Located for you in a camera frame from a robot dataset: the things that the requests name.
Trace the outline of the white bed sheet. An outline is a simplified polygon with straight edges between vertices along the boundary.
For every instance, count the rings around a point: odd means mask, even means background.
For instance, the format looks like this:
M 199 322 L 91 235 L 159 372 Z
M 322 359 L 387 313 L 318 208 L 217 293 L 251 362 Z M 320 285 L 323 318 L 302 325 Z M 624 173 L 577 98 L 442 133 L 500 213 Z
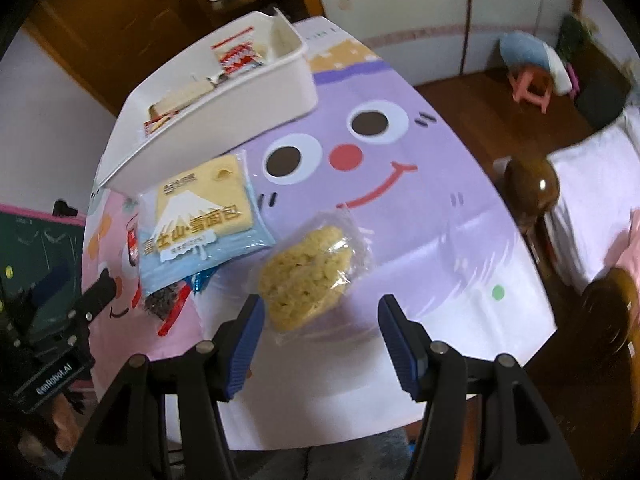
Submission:
M 639 208 L 639 109 L 631 105 L 606 128 L 547 157 L 559 198 L 544 215 L 562 280 L 581 292 L 614 266 Z

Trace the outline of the cartoon face table cover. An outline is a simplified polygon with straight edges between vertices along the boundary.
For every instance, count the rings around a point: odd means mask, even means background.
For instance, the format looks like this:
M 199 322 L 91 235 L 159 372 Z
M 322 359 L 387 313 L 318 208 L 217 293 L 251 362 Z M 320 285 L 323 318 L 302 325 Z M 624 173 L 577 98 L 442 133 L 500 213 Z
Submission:
M 378 330 L 384 295 L 473 358 L 509 353 L 525 363 L 555 330 L 506 205 L 434 107 L 326 18 L 297 31 L 318 105 L 242 147 L 275 248 L 225 264 L 163 328 L 138 304 L 127 250 L 134 204 L 99 193 L 86 235 L 85 280 L 109 270 L 118 286 L 91 329 L 97 392 L 133 354 L 176 356 L 212 336 L 251 292 L 265 298 L 253 376 L 221 409 L 235 450 L 349 441 L 421 417 Z

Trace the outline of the blue white cushion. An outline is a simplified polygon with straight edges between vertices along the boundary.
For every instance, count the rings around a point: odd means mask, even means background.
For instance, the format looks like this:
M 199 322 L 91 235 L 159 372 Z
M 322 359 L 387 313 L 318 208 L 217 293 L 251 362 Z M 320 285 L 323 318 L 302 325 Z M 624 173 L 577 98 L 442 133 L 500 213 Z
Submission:
M 537 66 L 550 74 L 558 96 L 572 91 L 572 80 L 562 58 L 546 42 L 528 32 L 516 30 L 503 34 L 499 40 L 499 52 L 509 70 L 525 65 Z

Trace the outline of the wooden bed post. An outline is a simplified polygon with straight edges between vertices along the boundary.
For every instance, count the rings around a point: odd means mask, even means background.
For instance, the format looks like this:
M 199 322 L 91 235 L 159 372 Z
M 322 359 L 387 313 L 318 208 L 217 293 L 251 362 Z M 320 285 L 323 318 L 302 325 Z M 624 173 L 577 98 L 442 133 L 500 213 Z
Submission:
M 560 196 L 560 182 L 545 157 L 514 157 L 502 178 L 503 199 L 522 233 L 533 229 Z

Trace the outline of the red dark dried-fruit packet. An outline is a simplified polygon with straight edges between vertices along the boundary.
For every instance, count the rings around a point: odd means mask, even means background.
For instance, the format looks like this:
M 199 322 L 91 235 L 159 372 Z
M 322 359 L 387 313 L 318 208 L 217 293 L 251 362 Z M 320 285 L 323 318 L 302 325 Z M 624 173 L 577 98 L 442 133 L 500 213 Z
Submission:
M 177 322 L 190 293 L 191 286 L 185 281 L 180 281 L 153 292 L 145 298 L 143 304 L 145 312 L 154 315 L 162 322 L 156 332 L 157 336 L 165 337 L 169 333 Z

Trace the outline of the white plastic storage bin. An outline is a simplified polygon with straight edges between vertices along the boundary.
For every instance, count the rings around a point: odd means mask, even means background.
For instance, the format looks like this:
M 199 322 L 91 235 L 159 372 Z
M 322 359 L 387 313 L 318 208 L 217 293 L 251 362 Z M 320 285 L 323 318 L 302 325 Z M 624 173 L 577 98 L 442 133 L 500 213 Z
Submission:
M 265 64 L 221 80 L 214 47 L 248 28 L 254 30 Z M 130 93 L 100 159 L 94 189 L 141 194 L 308 114 L 319 98 L 307 50 L 306 41 L 281 11 L 250 12 L 194 42 Z M 215 87 L 160 128 L 144 130 L 153 105 L 200 81 Z

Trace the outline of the pink plastic stool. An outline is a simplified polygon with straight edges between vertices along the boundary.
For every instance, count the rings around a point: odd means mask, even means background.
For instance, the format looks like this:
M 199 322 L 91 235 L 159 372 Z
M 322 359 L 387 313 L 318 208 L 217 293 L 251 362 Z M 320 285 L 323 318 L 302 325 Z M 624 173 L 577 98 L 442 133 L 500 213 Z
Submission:
M 529 102 L 547 114 L 553 93 L 553 81 L 549 72 L 536 65 L 523 65 L 509 70 L 508 79 L 515 103 Z

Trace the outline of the blue yellow bread package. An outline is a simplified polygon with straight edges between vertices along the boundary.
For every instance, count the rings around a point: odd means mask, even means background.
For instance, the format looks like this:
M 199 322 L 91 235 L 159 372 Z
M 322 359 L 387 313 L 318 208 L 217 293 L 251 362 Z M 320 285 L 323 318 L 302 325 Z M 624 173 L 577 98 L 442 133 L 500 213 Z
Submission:
M 137 196 L 142 295 L 274 245 L 246 151 L 180 172 Z

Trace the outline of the brown wooden door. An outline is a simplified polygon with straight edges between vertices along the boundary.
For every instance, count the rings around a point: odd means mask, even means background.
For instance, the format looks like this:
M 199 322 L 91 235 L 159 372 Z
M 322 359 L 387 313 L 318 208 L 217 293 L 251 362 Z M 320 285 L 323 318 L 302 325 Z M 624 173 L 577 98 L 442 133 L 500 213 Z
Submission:
M 196 0 L 39 0 L 25 29 L 117 114 L 138 84 L 212 24 Z

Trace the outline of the green chalkboard pink frame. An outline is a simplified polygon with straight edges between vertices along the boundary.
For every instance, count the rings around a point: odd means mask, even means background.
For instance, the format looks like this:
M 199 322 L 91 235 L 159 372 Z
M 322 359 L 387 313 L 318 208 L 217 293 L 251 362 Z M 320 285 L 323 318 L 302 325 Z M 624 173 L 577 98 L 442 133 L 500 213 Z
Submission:
M 55 217 L 41 211 L 1 207 L 1 288 L 13 297 L 63 268 L 58 289 L 44 300 L 32 324 L 32 336 L 42 337 L 62 327 L 73 302 L 81 295 L 81 259 L 85 221 Z

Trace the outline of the clear bag yellow noodle cake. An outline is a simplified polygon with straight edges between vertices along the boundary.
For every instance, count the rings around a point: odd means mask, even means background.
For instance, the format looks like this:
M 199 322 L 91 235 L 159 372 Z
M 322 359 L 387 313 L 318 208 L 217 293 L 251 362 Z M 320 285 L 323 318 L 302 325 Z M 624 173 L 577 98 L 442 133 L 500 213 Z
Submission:
M 355 284 L 374 268 L 370 240 L 347 208 L 320 211 L 261 256 L 245 290 L 264 302 L 276 344 L 346 338 Z

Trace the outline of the red white snack bag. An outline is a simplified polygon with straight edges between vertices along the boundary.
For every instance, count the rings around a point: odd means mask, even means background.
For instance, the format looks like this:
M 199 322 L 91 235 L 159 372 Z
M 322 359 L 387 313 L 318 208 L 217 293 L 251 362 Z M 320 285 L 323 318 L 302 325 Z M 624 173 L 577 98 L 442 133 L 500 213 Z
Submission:
M 182 110 L 207 96 L 216 89 L 216 84 L 210 79 L 190 81 L 184 86 L 171 90 L 167 96 L 149 107 L 149 119 L 144 123 L 145 136 L 150 136 L 171 118 L 174 118 Z

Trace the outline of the red white cookie packet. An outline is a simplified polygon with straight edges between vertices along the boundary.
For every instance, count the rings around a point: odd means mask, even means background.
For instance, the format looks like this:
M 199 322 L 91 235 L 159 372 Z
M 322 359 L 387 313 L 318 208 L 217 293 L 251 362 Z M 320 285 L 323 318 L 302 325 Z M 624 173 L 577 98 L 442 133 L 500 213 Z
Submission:
M 224 74 L 236 77 L 266 64 L 265 55 L 255 44 L 255 27 L 248 26 L 231 37 L 212 45 L 212 50 Z

